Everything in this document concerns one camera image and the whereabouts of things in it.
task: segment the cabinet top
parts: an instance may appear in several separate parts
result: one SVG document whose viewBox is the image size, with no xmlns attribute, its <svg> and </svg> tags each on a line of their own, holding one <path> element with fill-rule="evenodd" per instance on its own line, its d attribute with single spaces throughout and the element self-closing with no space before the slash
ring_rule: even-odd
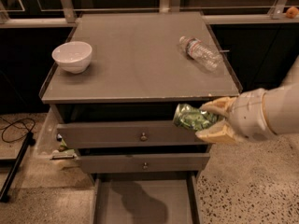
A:
<svg viewBox="0 0 299 224">
<path fill-rule="evenodd" d="M 77 75 L 57 67 L 42 101 L 127 103 L 238 95 L 227 61 L 218 70 L 207 71 L 180 50 L 183 35 L 217 49 L 198 12 L 85 14 L 72 40 L 92 45 L 92 62 Z"/>
</svg>

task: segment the bottle cap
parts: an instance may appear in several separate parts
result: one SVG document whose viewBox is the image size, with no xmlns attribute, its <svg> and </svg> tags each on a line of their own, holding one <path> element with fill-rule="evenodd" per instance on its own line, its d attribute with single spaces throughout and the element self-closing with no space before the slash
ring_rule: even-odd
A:
<svg viewBox="0 0 299 224">
<path fill-rule="evenodd" d="M 183 40 L 186 38 L 186 36 L 182 36 L 180 39 L 179 39 L 179 43 L 182 43 Z"/>
</svg>

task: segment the black cabinet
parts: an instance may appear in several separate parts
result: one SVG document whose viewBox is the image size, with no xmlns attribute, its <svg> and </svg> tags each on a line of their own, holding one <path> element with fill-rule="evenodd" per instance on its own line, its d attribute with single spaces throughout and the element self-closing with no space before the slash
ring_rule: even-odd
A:
<svg viewBox="0 0 299 224">
<path fill-rule="evenodd" d="M 212 25 L 244 90 L 278 87 L 299 55 L 299 26 L 286 24 Z"/>
<path fill-rule="evenodd" d="M 0 29 L 0 114 L 45 112 L 39 90 L 72 28 Z"/>
</svg>

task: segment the drawer front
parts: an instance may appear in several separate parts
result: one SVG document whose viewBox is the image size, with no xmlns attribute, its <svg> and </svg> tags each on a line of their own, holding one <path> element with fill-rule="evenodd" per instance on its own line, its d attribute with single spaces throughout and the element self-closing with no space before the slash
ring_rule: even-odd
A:
<svg viewBox="0 0 299 224">
<path fill-rule="evenodd" d="M 69 147 L 144 147 L 197 145 L 193 131 L 169 121 L 95 122 L 59 124 L 58 133 Z"/>
<path fill-rule="evenodd" d="M 208 153 L 80 156 L 85 173 L 140 173 L 165 171 L 201 171 L 209 160 Z"/>
</svg>

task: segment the plastic water bottle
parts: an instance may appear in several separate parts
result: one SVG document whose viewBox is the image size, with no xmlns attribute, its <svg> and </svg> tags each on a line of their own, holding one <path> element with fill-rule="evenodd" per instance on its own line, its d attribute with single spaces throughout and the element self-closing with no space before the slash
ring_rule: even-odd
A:
<svg viewBox="0 0 299 224">
<path fill-rule="evenodd" d="M 183 36 L 179 44 L 183 51 L 209 71 L 214 71 L 223 62 L 221 54 L 201 40 Z"/>
</svg>

